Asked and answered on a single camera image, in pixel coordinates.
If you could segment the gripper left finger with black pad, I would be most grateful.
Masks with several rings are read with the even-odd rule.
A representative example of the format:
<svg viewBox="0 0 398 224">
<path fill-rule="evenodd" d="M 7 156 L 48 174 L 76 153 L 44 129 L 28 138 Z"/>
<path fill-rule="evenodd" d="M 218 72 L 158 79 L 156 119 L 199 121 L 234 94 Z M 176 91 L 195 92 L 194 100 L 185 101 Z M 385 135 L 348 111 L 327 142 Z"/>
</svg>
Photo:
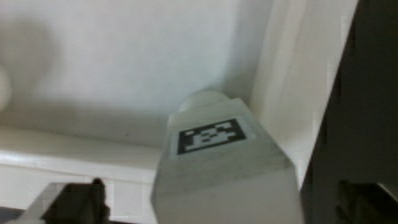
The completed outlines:
<svg viewBox="0 0 398 224">
<path fill-rule="evenodd" d="M 16 224 L 110 224 L 105 183 L 51 183 L 23 212 Z"/>
</svg>

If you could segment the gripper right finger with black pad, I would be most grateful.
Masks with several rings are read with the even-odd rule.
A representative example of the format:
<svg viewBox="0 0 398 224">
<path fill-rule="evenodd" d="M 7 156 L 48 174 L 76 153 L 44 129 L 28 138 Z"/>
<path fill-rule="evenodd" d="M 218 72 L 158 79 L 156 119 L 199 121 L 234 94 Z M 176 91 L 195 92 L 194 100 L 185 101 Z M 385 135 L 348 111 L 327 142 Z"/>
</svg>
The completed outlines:
<svg viewBox="0 0 398 224">
<path fill-rule="evenodd" d="M 398 185 L 337 184 L 336 224 L 398 224 Z"/>
</svg>

